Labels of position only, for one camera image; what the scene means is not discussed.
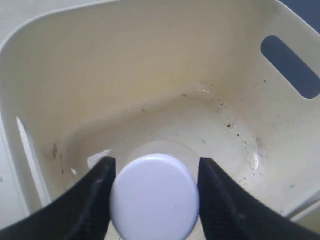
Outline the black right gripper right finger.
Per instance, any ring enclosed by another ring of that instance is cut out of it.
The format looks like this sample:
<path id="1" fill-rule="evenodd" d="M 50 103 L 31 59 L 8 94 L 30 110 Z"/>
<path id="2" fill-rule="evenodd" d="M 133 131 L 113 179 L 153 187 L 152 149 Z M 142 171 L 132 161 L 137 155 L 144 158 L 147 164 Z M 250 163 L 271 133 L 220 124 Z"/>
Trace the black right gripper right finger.
<path id="1" fill-rule="evenodd" d="M 213 159 L 201 158 L 199 215 L 207 240 L 318 240 L 312 232 L 274 212 L 238 185 Z"/>

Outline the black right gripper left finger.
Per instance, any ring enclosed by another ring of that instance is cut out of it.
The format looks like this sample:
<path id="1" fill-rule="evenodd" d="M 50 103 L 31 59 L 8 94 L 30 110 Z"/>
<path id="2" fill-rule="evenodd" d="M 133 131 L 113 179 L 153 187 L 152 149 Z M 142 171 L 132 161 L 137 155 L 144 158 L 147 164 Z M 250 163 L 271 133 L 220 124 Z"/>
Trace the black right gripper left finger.
<path id="1" fill-rule="evenodd" d="M 0 231 L 2 240 L 103 240 L 111 221 L 116 160 L 103 157 L 54 202 Z"/>

